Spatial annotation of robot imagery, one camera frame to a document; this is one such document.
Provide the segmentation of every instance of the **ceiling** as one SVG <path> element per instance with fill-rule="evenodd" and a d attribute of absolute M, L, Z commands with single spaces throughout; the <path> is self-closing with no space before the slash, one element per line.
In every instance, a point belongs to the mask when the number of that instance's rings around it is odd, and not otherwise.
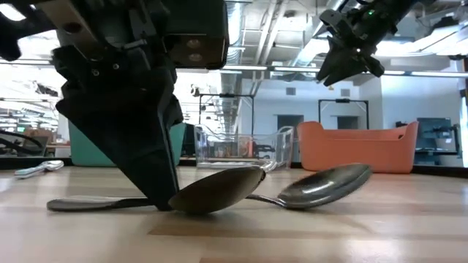
<path fill-rule="evenodd" d="M 227 0 L 230 10 L 230 35 L 238 35 L 239 39 L 233 43 L 230 50 L 241 50 L 238 60 L 230 61 L 235 64 L 276 64 L 291 65 L 298 60 L 308 63 L 303 66 L 320 66 L 323 62 L 323 53 L 328 52 L 326 34 L 317 35 L 312 39 L 314 30 L 317 29 L 318 15 L 326 9 L 327 0 Z M 437 45 L 438 49 L 431 52 L 425 50 L 424 45 L 430 44 L 434 39 L 425 37 L 426 33 L 434 23 L 445 15 L 455 12 L 460 6 L 460 1 L 440 0 L 429 7 L 418 5 L 399 24 L 399 32 L 396 37 L 384 41 L 379 46 L 377 57 L 382 63 L 392 70 L 441 70 L 449 65 L 447 55 L 455 52 L 468 53 L 468 29 L 463 26 L 455 28 L 455 31 L 463 31 L 458 41 L 445 42 L 444 46 Z M 15 11 L 5 4 L 0 4 L 0 11 L 15 17 Z M 445 37 L 450 32 L 438 31 L 439 38 Z M 53 31 L 26 37 L 20 41 L 23 51 L 23 64 L 41 64 L 38 66 L 13 66 L 6 65 L 6 61 L 0 61 L 2 73 L 2 87 L 0 97 L 12 99 L 44 98 L 48 95 L 36 92 L 37 83 L 51 87 L 60 92 L 64 83 L 63 79 L 48 64 L 50 51 L 59 46 L 56 34 Z M 252 75 L 245 72 L 238 74 L 223 74 L 222 72 L 210 72 L 209 74 L 178 73 L 178 82 L 175 85 L 175 94 L 181 102 L 186 121 L 198 123 L 199 97 L 191 94 L 192 88 L 198 88 L 203 94 L 219 94 L 224 92 L 236 94 L 249 94 L 251 89 L 246 88 L 246 83 L 252 87 L 257 82 L 258 99 L 284 99 L 284 90 L 294 86 L 301 98 L 323 98 L 331 96 L 326 88 L 310 81 L 292 81 L 287 83 L 282 76 L 264 74 L 260 81 L 256 78 L 252 82 Z M 339 83 L 339 86 L 352 87 L 359 83 L 360 76 L 350 78 L 348 81 Z M 56 97 L 48 96 L 47 99 L 54 100 Z M 205 106 L 200 120 L 218 131 L 232 132 L 236 120 L 239 99 L 223 99 L 217 96 L 204 96 L 202 103 Z M 16 102 L 18 104 L 0 103 L 0 115 L 5 110 L 22 109 L 42 110 L 49 116 L 55 116 L 56 112 L 44 105 L 37 103 Z"/>

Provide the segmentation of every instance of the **teal bin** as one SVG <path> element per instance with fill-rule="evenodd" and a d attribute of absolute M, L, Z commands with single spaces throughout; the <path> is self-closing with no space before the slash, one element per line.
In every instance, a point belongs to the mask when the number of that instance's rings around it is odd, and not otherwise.
<path fill-rule="evenodd" d="M 114 167 L 115 164 L 90 141 L 73 123 L 69 122 L 70 147 L 72 162 L 83 167 Z M 185 123 L 173 126 L 170 130 L 170 141 L 173 146 L 174 163 L 178 165 L 184 141 Z"/>

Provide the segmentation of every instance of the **clear plastic container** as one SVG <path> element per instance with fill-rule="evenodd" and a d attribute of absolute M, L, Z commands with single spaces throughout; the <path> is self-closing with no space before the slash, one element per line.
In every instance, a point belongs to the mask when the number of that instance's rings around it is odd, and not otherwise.
<path fill-rule="evenodd" d="M 214 133 L 207 126 L 196 125 L 194 134 L 199 168 L 260 166 L 266 172 L 290 168 L 292 126 L 282 127 L 275 134 L 252 136 Z"/>

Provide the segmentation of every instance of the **spoon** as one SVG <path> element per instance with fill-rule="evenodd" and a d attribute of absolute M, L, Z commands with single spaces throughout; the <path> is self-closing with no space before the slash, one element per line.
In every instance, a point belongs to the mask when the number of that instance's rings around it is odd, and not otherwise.
<path fill-rule="evenodd" d="M 237 195 L 226 195 L 223 197 L 225 189 L 232 188 L 229 185 L 230 179 L 222 181 L 221 174 L 227 178 L 230 175 L 237 181 L 245 168 L 228 169 L 216 173 L 207 178 L 199 180 L 177 193 L 170 201 L 170 205 L 176 209 L 188 213 L 210 213 L 221 210 L 242 200 L 241 197 L 246 192 Z M 303 210 L 320 205 L 325 205 L 341 199 L 360 188 L 371 176 L 371 167 L 365 164 L 348 164 L 332 169 L 317 172 L 308 177 L 302 178 L 289 185 L 276 198 L 264 197 L 258 194 L 248 194 L 246 199 L 253 199 L 261 202 L 268 202 L 287 209 Z M 55 199 L 48 203 L 48 209 L 61 212 L 79 212 L 91 210 L 113 210 L 119 208 L 142 207 L 152 205 L 147 198 L 121 198 L 121 197 L 90 197 L 75 196 Z"/>
<path fill-rule="evenodd" d="M 56 171 L 64 166 L 64 162 L 60 160 L 44 161 L 36 167 L 27 169 L 19 169 L 15 171 L 16 179 L 26 179 L 38 175 L 41 172 Z"/>

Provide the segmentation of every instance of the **spoon handle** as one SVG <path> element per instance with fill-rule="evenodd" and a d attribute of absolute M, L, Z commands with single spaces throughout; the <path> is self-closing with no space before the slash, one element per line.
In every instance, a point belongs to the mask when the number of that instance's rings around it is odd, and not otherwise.
<path fill-rule="evenodd" d="M 148 198 L 65 197 L 51 200 L 47 209 L 56 212 L 103 211 L 152 205 Z"/>
<path fill-rule="evenodd" d="M 285 207 L 285 203 L 283 203 L 283 201 L 281 201 L 280 199 L 272 198 L 272 197 L 265 197 L 265 196 L 262 196 L 262 195 L 259 195 L 259 194 L 249 194 L 246 197 L 246 199 L 257 200 L 257 201 L 261 201 L 261 202 L 267 202 L 267 203 L 270 203 L 270 204 L 273 204 L 273 205 L 278 205 L 280 207 Z"/>

